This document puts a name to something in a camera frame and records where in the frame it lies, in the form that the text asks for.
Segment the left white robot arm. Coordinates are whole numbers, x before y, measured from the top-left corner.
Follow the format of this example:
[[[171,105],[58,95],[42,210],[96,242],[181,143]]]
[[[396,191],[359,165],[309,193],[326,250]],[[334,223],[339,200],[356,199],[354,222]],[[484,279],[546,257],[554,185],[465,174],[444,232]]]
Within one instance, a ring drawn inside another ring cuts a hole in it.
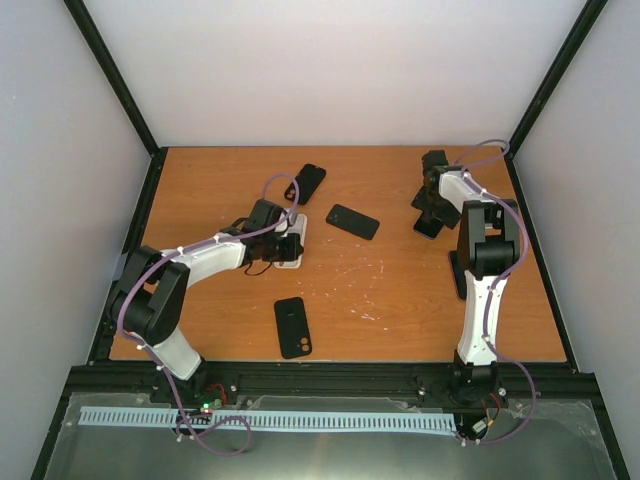
[[[201,400],[208,378],[202,357],[179,328],[187,290],[225,271],[262,261],[278,268],[301,264],[308,218],[260,199],[246,218],[186,247],[131,254],[109,294],[106,315],[117,331],[137,343],[174,377],[172,388],[186,402]]]

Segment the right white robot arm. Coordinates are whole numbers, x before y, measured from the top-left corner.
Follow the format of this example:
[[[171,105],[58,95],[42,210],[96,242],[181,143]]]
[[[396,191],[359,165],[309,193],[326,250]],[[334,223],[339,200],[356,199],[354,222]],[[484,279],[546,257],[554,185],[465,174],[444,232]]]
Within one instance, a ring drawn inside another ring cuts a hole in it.
[[[442,150],[422,159],[422,185],[411,202],[420,212],[414,231],[434,239],[445,227],[458,227],[455,264],[466,285],[465,317],[456,353],[463,365],[485,367],[498,358],[496,334],[500,302],[508,277],[519,265],[528,241],[518,205],[502,199],[448,162]]]

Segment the black smartphone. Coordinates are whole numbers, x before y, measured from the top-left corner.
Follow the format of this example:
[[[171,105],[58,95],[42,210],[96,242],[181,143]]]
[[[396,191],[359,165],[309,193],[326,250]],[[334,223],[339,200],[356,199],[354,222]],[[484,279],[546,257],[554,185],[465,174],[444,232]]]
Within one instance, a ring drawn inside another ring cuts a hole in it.
[[[467,297],[466,277],[464,270],[461,268],[457,252],[455,250],[450,251],[448,254],[449,263],[451,266],[456,294],[459,300],[465,301]]]
[[[413,230],[427,239],[434,240],[443,227],[444,224],[441,220],[431,216],[427,212],[423,212],[414,223]]]

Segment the white phone case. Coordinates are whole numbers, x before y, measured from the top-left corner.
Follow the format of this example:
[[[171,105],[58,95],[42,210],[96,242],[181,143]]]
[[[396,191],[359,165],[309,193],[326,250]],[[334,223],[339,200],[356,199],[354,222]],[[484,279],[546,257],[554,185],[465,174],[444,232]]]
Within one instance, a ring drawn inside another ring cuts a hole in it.
[[[279,269],[297,269],[302,264],[308,219],[296,214],[294,223],[277,240],[274,266]]]

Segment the black phone case top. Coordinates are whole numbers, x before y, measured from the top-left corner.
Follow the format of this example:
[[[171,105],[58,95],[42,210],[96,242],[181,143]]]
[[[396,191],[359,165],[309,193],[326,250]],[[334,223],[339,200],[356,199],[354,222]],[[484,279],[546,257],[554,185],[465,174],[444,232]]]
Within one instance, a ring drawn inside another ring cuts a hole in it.
[[[326,177],[326,170],[320,166],[306,163],[295,176],[298,185],[297,206],[306,205]]]

